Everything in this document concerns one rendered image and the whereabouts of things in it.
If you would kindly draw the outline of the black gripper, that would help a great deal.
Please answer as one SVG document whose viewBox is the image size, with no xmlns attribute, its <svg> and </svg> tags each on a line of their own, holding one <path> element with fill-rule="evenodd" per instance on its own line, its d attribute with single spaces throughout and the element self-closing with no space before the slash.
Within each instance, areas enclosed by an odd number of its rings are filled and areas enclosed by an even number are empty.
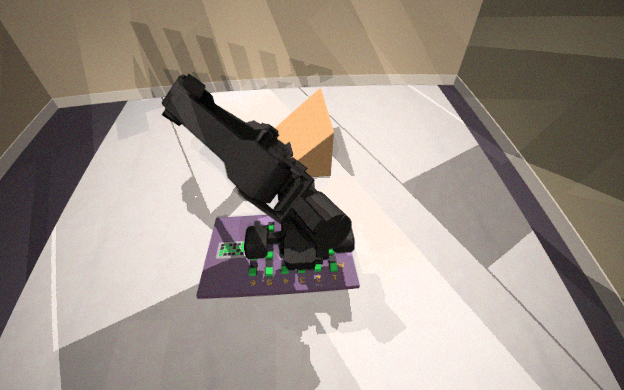
<svg viewBox="0 0 624 390">
<path fill-rule="evenodd" d="M 290 224 L 284 224 L 288 222 Z M 282 222 L 283 230 L 302 229 L 294 219 L 287 218 Z M 284 258 L 284 246 L 282 246 L 281 231 L 269 232 L 268 225 L 249 226 L 246 230 L 244 252 L 248 259 L 259 259 L 267 256 L 267 245 L 277 245 L 279 257 Z M 353 252 L 355 249 L 355 236 L 353 228 L 348 237 L 333 252 L 343 254 Z"/>
</svg>

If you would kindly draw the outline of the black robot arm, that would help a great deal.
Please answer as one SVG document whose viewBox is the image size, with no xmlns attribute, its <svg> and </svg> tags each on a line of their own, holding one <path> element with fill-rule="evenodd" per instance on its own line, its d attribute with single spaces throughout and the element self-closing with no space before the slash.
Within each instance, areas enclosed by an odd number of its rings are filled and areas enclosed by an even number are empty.
<svg viewBox="0 0 624 390">
<path fill-rule="evenodd" d="M 291 143 L 269 123 L 245 122 L 214 103 L 206 86 L 179 75 L 162 104 L 162 116 L 186 129 L 223 162 L 227 177 L 249 203 L 279 224 L 294 219 L 302 228 L 281 231 L 288 270 L 313 269 L 349 235 L 352 220 L 323 192 L 307 167 L 293 157 Z M 278 195 L 274 210 L 267 204 Z M 266 204 L 267 203 L 267 204 Z"/>
</svg>

